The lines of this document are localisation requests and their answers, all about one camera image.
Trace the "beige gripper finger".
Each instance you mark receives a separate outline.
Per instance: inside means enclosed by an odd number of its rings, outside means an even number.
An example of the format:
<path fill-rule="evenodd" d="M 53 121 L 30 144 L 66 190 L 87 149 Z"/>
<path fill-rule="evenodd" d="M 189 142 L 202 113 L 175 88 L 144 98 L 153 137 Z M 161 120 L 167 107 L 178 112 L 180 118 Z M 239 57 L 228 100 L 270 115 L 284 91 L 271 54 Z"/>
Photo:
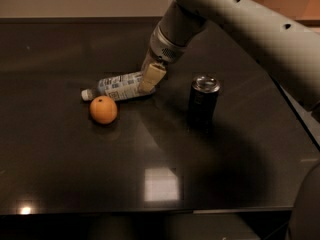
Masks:
<path fill-rule="evenodd" d="M 150 64 L 159 64 L 158 57 L 153 53 L 151 49 L 148 49 L 141 65 L 141 71 L 144 72 Z"/>
<path fill-rule="evenodd" d="M 138 90 L 142 93 L 151 93 L 166 73 L 166 67 L 162 63 L 150 63 L 143 71 Z"/>

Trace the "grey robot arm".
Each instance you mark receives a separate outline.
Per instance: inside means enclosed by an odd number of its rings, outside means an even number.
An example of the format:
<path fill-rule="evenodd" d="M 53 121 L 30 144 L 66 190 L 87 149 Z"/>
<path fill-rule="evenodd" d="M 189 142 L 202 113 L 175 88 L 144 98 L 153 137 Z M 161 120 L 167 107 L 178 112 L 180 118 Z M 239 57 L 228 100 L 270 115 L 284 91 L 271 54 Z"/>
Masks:
<path fill-rule="evenodd" d="M 150 37 L 141 92 L 151 92 L 162 79 L 153 67 L 178 61 L 208 21 L 221 26 L 301 107 L 319 118 L 319 34 L 253 0 L 174 0 Z"/>

